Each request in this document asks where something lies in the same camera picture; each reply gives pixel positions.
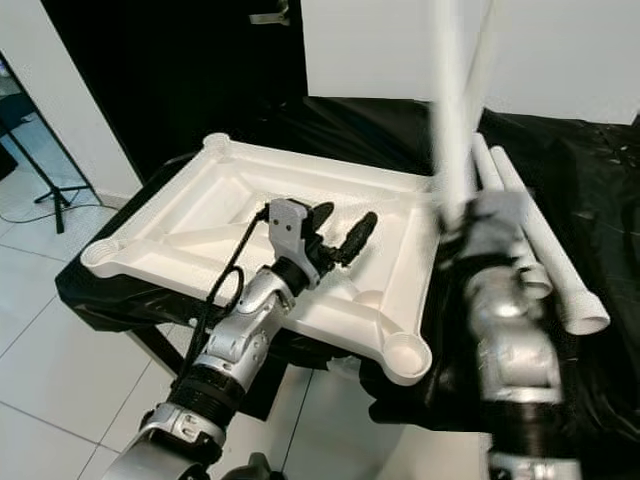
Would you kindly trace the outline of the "black shiny table cover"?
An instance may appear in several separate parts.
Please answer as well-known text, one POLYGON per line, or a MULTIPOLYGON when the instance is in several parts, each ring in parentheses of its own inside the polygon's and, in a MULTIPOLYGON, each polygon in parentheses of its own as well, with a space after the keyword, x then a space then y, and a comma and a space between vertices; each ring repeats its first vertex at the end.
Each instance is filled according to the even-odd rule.
MULTIPOLYGON (((262 111, 234 127, 234 140, 333 157, 396 172, 430 170, 428 106, 412 100, 306 99, 262 111)), ((570 425, 585 442, 640 444, 640 119, 632 125, 485 111, 480 132, 506 148, 527 189, 612 317, 604 332, 559 339, 567 366, 570 425)), ((430 430, 480 429, 474 358, 452 287, 436 276, 426 340, 439 358, 426 378, 397 387, 366 365, 361 387, 372 421, 430 430)))

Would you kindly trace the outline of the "black work table leg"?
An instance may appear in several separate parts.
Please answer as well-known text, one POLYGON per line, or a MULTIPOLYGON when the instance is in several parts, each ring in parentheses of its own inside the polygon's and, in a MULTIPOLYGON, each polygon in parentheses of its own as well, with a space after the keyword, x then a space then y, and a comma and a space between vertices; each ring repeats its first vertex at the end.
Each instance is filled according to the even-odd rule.
POLYGON ((169 375, 170 387, 178 383, 186 357, 170 342, 160 326, 143 326, 125 333, 156 365, 169 375))

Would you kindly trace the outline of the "black tripod stand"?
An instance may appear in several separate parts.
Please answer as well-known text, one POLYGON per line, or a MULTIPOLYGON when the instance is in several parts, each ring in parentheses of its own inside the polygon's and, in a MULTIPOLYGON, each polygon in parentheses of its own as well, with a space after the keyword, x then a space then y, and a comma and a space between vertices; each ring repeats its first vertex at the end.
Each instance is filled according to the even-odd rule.
POLYGON ((87 209, 87 207, 99 207, 99 209, 111 209, 116 210, 116 207, 106 205, 102 201, 99 193, 88 182, 86 175, 82 172, 81 168, 76 164, 76 160, 70 155, 68 147, 61 141, 61 138, 54 132, 49 122, 46 120, 46 116, 38 106, 35 105, 35 101, 31 99, 31 96, 27 92, 20 93, 1 93, 0 95, 0 140, 9 138, 10 145, 15 148, 17 155, 14 155, 13 151, 5 147, 5 143, 1 143, 1 151, 5 155, 9 155, 17 163, 18 159, 26 160, 27 165, 31 165, 35 170, 37 178, 41 179, 41 182, 45 184, 47 192, 45 195, 41 195, 32 201, 32 204, 41 204, 41 202, 49 201, 52 206, 52 211, 47 216, 52 216, 55 220, 55 232, 58 234, 64 233, 67 230, 67 212, 76 209, 87 209), (28 150, 26 145, 20 140, 18 136, 18 129, 20 125, 29 123, 28 116, 35 116, 45 127, 45 131, 49 133, 52 142, 60 152, 60 155, 68 161, 70 166, 76 170, 76 174, 79 177, 79 184, 77 186, 60 186, 52 179, 49 173, 46 172, 44 166, 42 166, 36 160, 35 155, 28 150))

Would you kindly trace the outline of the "white work table frame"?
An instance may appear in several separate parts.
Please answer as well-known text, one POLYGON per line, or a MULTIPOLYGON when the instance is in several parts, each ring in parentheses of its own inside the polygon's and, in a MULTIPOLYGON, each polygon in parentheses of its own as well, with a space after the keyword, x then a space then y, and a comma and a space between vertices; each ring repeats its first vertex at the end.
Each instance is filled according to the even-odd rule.
POLYGON ((358 374, 360 358, 344 352, 320 352, 323 342, 285 333, 285 355, 270 352, 280 325, 271 317, 224 317, 218 323, 191 323, 193 333, 186 361, 173 390, 196 390, 205 396, 242 397, 271 365, 274 371, 289 362, 311 358, 310 369, 358 374))

